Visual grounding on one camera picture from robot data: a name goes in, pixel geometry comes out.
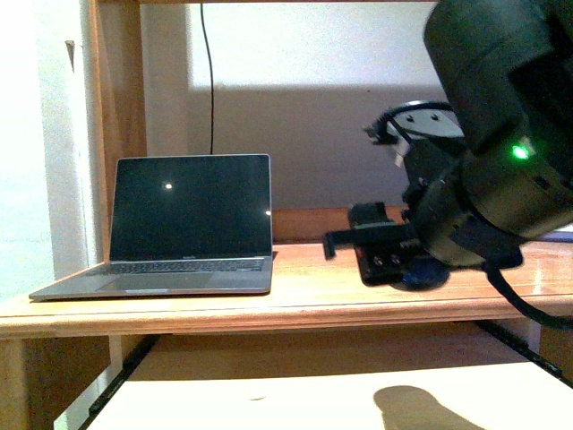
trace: black cable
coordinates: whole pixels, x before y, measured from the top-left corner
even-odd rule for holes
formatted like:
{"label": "black cable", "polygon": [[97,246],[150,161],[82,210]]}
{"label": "black cable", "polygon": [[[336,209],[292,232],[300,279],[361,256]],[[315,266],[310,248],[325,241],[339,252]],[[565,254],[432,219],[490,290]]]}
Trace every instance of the black cable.
{"label": "black cable", "polygon": [[158,334],[150,334],[145,336],[140,344],[133,349],[124,361],[122,370],[117,374],[114,380],[109,383],[106,389],[99,395],[96,401],[89,407],[89,415],[86,421],[80,426],[79,430],[87,430],[101,410],[108,404],[111,398],[117,393],[121,386],[128,380],[128,378],[135,371],[137,366],[141,364],[143,359],[153,349],[159,340]]}
{"label": "black cable", "polygon": [[498,292],[504,296],[513,307],[515,307],[522,315],[531,318],[537,323],[553,329],[571,329],[573,328],[573,319],[564,318],[562,316],[553,316],[546,314],[541,309],[529,305],[523,298],[517,295],[510,284],[503,278],[501,270],[495,264],[485,263],[483,271],[487,275],[487,280],[493,285]]}
{"label": "black cable", "polygon": [[573,382],[563,376],[563,371],[556,365],[547,361],[545,358],[532,351],[526,341],[520,339],[515,334],[507,329],[500,327],[497,323],[492,321],[476,321],[475,324],[482,330],[490,333],[495,339],[506,344],[508,347],[516,351],[520,356],[531,361],[535,365],[541,367],[545,372],[557,378],[570,388],[573,388]]}
{"label": "black cable", "polygon": [[201,8],[201,28],[203,30],[203,39],[205,40],[205,48],[207,48],[207,58],[209,59],[210,92],[211,92],[210,155],[213,155],[213,142],[214,142],[214,132],[215,132],[215,82],[213,80],[213,61],[211,60],[209,39],[207,38],[207,30],[205,29],[205,16],[203,12],[203,3],[201,3],[200,8]]}

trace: laptop keyboard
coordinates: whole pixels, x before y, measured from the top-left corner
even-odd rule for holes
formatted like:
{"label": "laptop keyboard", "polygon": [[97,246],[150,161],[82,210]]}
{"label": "laptop keyboard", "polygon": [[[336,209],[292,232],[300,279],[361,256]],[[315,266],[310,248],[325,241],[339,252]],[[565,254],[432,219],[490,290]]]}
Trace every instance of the laptop keyboard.
{"label": "laptop keyboard", "polygon": [[112,264],[113,274],[174,273],[210,271],[261,271],[263,259],[189,260],[184,262],[122,262]]}

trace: laptop trackpad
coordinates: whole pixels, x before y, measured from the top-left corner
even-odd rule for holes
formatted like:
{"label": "laptop trackpad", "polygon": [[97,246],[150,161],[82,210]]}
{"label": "laptop trackpad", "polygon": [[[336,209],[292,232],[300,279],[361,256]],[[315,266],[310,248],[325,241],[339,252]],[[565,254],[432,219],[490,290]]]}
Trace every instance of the laptop trackpad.
{"label": "laptop trackpad", "polygon": [[213,273],[148,273],[124,275],[108,283],[98,291],[162,292],[206,288]]}

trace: white surface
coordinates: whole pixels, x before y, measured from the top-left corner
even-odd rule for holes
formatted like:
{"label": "white surface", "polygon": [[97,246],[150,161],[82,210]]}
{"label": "white surface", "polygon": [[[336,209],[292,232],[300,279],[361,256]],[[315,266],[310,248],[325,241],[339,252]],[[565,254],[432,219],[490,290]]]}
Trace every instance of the white surface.
{"label": "white surface", "polygon": [[565,227],[559,228],[558,231],[568,231],[570,233],[573,233],[573,224],[569,224]]}
{"label": "white surface", "polygon": [[573,426],[571,404],[573,391],[531,363],[306,378],[127,382],[90,430],[560,430]]}
{"label": "white surface", "polygon": [[[434,3],[205,4],[215,83],[439,85],[422,41]],[[200,7],[187,7],[189,87],[210,85]]]}

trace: white wall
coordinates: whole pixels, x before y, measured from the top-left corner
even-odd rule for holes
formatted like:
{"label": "white wall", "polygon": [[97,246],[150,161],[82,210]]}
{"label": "white wall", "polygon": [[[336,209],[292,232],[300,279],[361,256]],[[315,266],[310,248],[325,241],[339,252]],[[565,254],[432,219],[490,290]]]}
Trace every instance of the white wall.
{"label": "white wall", "polygon": [[0,301],[54,278],[31,1],[0,14]]}
{"label": "white wall", "polygon": [[[80,2],[32,2],[56,278],[96,262]],[[76,46],[74,69],[66,40]]]}
{"label": "white wall", "polygon": [[[432,3],[206,4],[215,152],[267,152],[275,208],[400,204],[406,173],[362,128],[413,99],[445,99],[423,47]],[[198,5],[144,5],[152,155],[209,147]]]}

